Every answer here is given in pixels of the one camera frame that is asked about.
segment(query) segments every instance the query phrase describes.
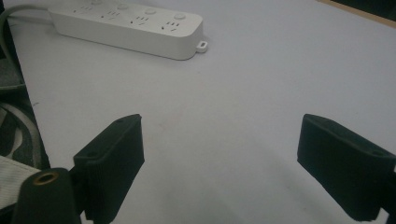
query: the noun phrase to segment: power outlet socket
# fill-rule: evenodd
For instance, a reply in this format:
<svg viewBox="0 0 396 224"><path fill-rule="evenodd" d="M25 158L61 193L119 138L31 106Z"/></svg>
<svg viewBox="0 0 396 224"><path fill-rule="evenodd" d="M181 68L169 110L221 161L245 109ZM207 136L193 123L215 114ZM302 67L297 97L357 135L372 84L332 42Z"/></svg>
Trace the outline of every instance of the power outlet socket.
<svg viewBox="0 0 396 224"><path fill-rule="evenodd" d="M63 0L49 7L61 35L175 60L206 52L202 17L120 0Z"/></svg>

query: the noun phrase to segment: white fabric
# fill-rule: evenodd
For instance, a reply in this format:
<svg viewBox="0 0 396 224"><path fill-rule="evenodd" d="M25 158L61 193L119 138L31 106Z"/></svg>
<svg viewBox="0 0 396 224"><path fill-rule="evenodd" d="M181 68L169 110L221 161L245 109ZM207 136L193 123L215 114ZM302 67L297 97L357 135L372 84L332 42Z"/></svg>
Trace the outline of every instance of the white fabric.
<svg viewBox="0 0 396 224"><path fill-rule="evenodd" d="M15 203L23 181L39 170L0 156L0 209Z"/></svg>

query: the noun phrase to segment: table surface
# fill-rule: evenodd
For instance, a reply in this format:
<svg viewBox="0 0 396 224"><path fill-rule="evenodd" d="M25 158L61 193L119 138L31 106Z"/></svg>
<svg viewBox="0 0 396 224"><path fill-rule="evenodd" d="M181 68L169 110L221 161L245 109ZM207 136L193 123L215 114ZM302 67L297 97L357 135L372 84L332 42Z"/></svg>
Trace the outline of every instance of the table surface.
<svg viewBox="0 0 396 224"><path fill-rule="evenodd" d="M55 1L5 5L28 2ZM314 0L134 3L201 15L207 53L62 36L45 11L10 19L52 167L138 113L146 162L114 223L356 223L296 161L301 122L333 119L396 153L396 29Z"/></svg>

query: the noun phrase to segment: cable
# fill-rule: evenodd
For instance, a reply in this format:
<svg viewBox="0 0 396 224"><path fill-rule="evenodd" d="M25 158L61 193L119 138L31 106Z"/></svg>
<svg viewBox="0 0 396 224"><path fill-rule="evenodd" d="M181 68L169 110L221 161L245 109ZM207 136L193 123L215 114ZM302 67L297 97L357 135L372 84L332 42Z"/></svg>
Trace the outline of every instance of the cable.
<svg viewBox="0 0 396 224"><path fill-rule="evenodd" d="M6 44L6 39L4 37L4 26L6 24L8 16L10 14L12 14L16 11L27 10L27 9L47 10L48 7L40 6L40 5L32 5L32 4L18 5L18 6L10 7L8 9L6 9L0 15L0 47L3 50L4 54L6 55L7 61L11 65L12 69L20 77L21 80L23 80L21 71L20 71L19 67L17 66L17 63L14 61L11 54L9 53L9 49ZM5 92L10 92L10 91L17 91L17 90L20 90L23 88L25 88L25 84L23 84L21 81L21 84L18 84L18 85L0 87L0 94L5 93Z"/></svg>

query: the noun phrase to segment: wooden edge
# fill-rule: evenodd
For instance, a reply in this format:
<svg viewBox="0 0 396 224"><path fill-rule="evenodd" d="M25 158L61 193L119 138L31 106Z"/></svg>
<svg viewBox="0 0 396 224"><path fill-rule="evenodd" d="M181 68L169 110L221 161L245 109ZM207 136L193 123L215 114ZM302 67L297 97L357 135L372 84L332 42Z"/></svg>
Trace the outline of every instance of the wooden edge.
<svg viewBox="0 0 396 224"><path fill-rule="evenodd" d="M336 3L336 2L334 2L332 0L317 0L317 1L321 2L321 3L324 3L324 4L327 4L327 5L330 5L332 7L338 7L340 9L343 9L345 11L351 12L351 13L353 13L355 15L364 17L366 19L369 19L369 20L372 20L372 21L377 21L377 22L380 22L380 23L385 24L387 26L396 28L396 21L391 21L391 20L376 16L376 15L370 14L368 12L358 10L358 9L356 9L354 7L349 7L349 6L346 6L346 5L342 5L340 3Z"/></svg>

